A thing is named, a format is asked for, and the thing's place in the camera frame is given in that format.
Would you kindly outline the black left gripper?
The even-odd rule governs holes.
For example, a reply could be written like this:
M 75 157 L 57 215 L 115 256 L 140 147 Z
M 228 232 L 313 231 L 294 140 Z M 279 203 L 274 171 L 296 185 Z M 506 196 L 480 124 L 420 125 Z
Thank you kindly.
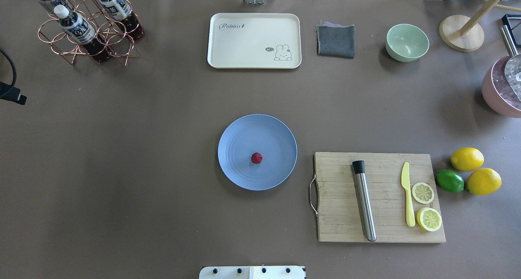
M 25 105 L 27 97 L 22 95 L 20 89 L 10 84 L 0 82 L 0 99 L 13 101 L 14 103 Z

